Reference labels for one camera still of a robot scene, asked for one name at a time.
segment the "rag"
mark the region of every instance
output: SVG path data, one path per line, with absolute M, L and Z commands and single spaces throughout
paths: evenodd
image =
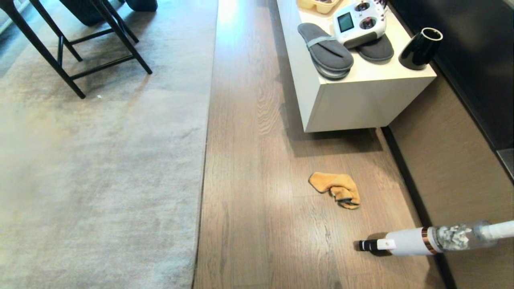
M 357 185 L 349 175 L 315 172 L 310 176 L 309 183 L 320 193 L 330 191 L 343 208 L 354 210 L 360 206 Z

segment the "chair leg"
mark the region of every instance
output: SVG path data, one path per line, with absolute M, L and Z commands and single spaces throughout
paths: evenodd
M 11 5 L 5 5 L 2 8 L 5 13 L 12 19 L 12 21 L 18 26 L 18 28 L 22 31 L 22 33 L 27 37 L 27 39 L 32 43 L 32 45 L 39 51 L 41 56 L 45 58 L 45 60 L 52 66 L 52 68 L 61 76 L 61 78 L 73 89 L 73 91 L 82 99 L 86 97 L 86 95 L 79 89 L 79 87 L 73 82 L 70 76 L 64 71 L 64 69 L 58 64 L 57 60 L 52 56 L 52 54 L 46 49 L 38 36 L 32 31 L 30 26 L 25 22 L 25 19 L 20 15 L 12 1 L 10 1 Z
M 109 13 L 112 16 L 114 16 L 116 21 L 118 21 L 118 24 L 119 24 L 121 30 L 123 30 L 124 32 L 127 32 L 127 34 L 132 38 L 132 40 L 134 40 L 135 43 L 138 43 L 139 39 L 137 39 L 136 35 L 132 32 L 132 30 L 130 30 L 130 28 L 127 26 L 127 24 L 125 24 L 125 21 L 123 21 L 123 19 L 120 17 L 120 15 L 116 11 L 116 9 L 114 9 L 114 7 L 109 3 L 109 1 L 104 1 L 103 3 L 105 5 L 105 7 L 107 8 L 107 10 L 109 11 Z
M 55 32 L 55 34 L 57 34 L 57 36 L 62 36 L 63 37 L 63 42 L 64 42 L 64 45 L 66 45 L 66 47 L 68 48 L 68 50 L 71 52 L 71 54 L 73 54 L 73 56 L 75 56 L 75 58 L 77 59 L 77 61 L 82 61 L 82 57 L 80 57 L 80 55 L 77 53 L 77 51 L 75 50 L 75 48 L 73 48 L 73 45 L 70 44 L 68 38 L 66 38 L 66 36 L 64 36 L 63 32 L 59 29 L 59 27 L 57 26 L 57 24 L 53 21 L 53 19 L 50 17 L 50 15 L 48 14 L 48 12 L 45 10 L 45 8 L 43 7 L 43 5 L 41 5 L 41 2 L 39 0 L 30 0 L 30 2 L 32 3 L 32 5 L 34 6 L 34 8 L 39 12 L 39 14 L 41 15 L 41 17 L 46 21 L 46 23 L 50 26 L 50 28 Z
M 125 47 L 132 53 L 132 55 L 137 59 L 139 64 L 146 70 L 148 74 L 152 74 L 152 70 L 148 67 L 146 62 L 144 61 L 143 57 L 139 55 L 137 50 L 133 47 L 132 43 L 130 43 L 130 40 L 127 38 L 127 36 L 123 33 L 121 28 L 118 26 L 116 21 L 114 21 L 113 16 L 109 13 L 107 8 L 103 5 L 102 0 L 90 0 L 93 6 L 98 10 L 98 13 L 102 15 L 102 17 L 109 23 L 110 27 L 114 30 L 116 35 L 119 37 L 121 42 L 125 44 Z

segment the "white handle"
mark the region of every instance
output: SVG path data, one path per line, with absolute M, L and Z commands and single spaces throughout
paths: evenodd
M 484 226 L 482 235 L 488 240 L 496 240 L 514 237 L 514 220 L 499 224 Z

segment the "wall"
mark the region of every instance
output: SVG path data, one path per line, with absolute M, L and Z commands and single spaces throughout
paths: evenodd
M 390 128 L 434 225 L 514 219 L 512 182 L 444 77 Z M 446 257 L 458 288 L 514 288 L 513 250 L 503 240 Z

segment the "black metal chair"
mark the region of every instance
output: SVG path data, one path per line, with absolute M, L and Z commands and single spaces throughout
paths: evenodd
M 98 13 L 102 16 L 102 18 L 109 24 L 110 29 L 93 33 L 86 37 L 82 37 L 76 40 L 68 40 L 62 31 L 57 27 L 55 22 L 52 20 L 48 12 L 43 8 L 39 0 L 30 0 L 34 8 L 39 12 L 39 14 L 43 17 L 43 19 L 48 23 L 50 28 L 54 31 L 54 33 L 59 37 L 59 48 L 57 53 L 57 59 L 52 56 L 52 54 L 48 51 L 48 49 L 43 45 L 38 36 L 32 31 L 32 29 L 28 26 L 27 22 L 20 15 L 16 7 L 14 6 L 13 0 L 0 0 L 0 8 L 5 11 L 5 13 L 12 19 L 13 23 L 15 23 L 18 28 L 22 31 L 22 33 L 27 37 L 27 39 L 33 44 L 33 46 L 39 51 L 39 53 L 45 58 L 45 60 L 54 68 L 54 70 L 61 76 L 61 78 L 75 91 L 75 93 L 82 99 L 86 97 L 86 95 L 78 88 L 78 86 L 74 83 L 75 79 L 84 77 L 86 75 L 90 75 L 92 73 L 98 72 L 100 70 L 106 69 L 108 67 L 123 63 L 128 60 L 136 59 L 141 66 L 146 70 L 148 74 L 152 74 L 152 70 L 148 67 L 146 62 L 143 60 L 141 55 L 137 52 L 134 46 L 130 43 L 130 40 L 126 36 L 128 34 L 130 38 L 134 40 L 134 42 L 139 42 L 137 37 L 132 33 L 132 31 L 127 27 L 123 19 L 118 15 L 114 7 L 107 0 L 80 0 L 80 1 L 89 1 L 94 8 L 98 11 Z M 102 64 L 95 68 L 86 70 L 84 72 L 69 75 L 62 68 L 63 61 L 63 47 L 66 46 L 68 50 L 75 56 L 78 61 L 82 61 L 82 58 L 77 53 L 77 51 L 73 48 L 73 45 L 84 42 L 86 40 L 90 40 L 102 35 L 106 35 L 108 33 L 116 33 L 116 35 L 123 42 L 125 47 L 130 51 L 131 55 L 116 59 L 109 63 Z

